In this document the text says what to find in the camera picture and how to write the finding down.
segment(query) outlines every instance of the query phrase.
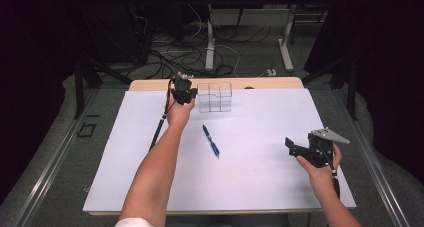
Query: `white sleeve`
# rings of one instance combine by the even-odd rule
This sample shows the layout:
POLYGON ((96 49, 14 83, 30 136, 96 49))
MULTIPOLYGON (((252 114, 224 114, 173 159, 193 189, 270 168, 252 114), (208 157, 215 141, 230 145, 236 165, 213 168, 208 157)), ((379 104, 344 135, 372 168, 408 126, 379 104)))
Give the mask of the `white sleeve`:
POLYGON ((127 218, 116 223, 115 227, 153 227, 143 218, 127 218))

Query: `wooden table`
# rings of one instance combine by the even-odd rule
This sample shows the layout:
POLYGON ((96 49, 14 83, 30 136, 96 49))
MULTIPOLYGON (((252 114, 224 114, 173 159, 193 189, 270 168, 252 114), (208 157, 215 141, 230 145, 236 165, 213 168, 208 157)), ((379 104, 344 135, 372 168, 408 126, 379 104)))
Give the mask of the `wooden table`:
MULTIPOLYGON (((233 89, 253 87, 255 89, 270 88, 303 88, 302 81, 296 77, 263 77, 263 78, 216 78, 216 79, 191 79, 192 87, 200 83, 231 82, 233 89)), ((166 90, 168 80, 135 80, 131 83, 129 91, 166 90)))
MULTIPOLYGON (((298 78, 192 79, 232 84, 230 112, 199 112, 198 98, 180 142, 168 215, 297 213, 321 211, 307 173, 284 145, 308 146, 323 128, 298 78), (206 125, 220 150, 207 141, 206 125)), ((134 174, 162 116, 168 80, 136 80, 126 92, 83 210, 119 214, 134 174)), ((161 134, 167 128, 164 123, 161 134)), ((342 170, 341 200, 356 207, 342 170)))

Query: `forearm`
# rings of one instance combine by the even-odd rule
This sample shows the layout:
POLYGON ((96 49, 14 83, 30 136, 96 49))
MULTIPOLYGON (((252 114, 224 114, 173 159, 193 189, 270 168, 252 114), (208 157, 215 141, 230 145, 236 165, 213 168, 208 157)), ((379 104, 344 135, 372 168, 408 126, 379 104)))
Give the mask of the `forearm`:
POLYGON ((163 226, 184 127, 169 126, 146 155, 127 194, 120 219, 142 217, 163 226))
POLYGON ((356 227, 361 226, 350 211, 338 199, 336 193, 327 193, 321 196, 319 202, 324 210, 325 218, 330 227, 356 227))

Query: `table leg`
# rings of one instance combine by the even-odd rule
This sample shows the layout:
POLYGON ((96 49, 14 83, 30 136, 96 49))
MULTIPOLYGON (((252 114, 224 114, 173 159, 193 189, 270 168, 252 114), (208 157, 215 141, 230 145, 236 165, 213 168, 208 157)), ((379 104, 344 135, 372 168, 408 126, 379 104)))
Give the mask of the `table leg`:
POLYGON ((213 69, 213 55, 215 51, 215 39, 213 38, 212 24, 208 21, 208 48, 206 49, 206 70, 213 69))
POLYGON ((287 49, 287 43, 290 39, 290 30, 293 25, 294 15, 296 14, 296 5, 290 6, 290 11, 287 16, 287 22, 284 29, 284 37, 283 39, 278 39, 278 45, 280 47, 281 56, 283 57, 284 67, 287 72, 293 72, 293 64, 290 59, 289 50, 287 49))

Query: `blue pen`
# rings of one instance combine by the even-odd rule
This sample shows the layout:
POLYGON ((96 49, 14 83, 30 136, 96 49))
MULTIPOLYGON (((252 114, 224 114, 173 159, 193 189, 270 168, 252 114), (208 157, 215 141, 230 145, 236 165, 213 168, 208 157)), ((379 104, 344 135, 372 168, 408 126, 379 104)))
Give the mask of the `blue pen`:
POLYGON ((209 131, 208 131, 208 129, 206 128, 206 126, 205 126, 205 125, 203 125, 203 131, 205 132, 205 135, 206 135, 206 137, 208 138, 209 143, 211 143, 211 147, 212 147, 213 152, 215 153, 216 157, 219 157, 219 150, 218 150, 218 148, 216 147, 216 144, 212 141, 212 137, 211 137, 211 135, 209 134, 209 131))

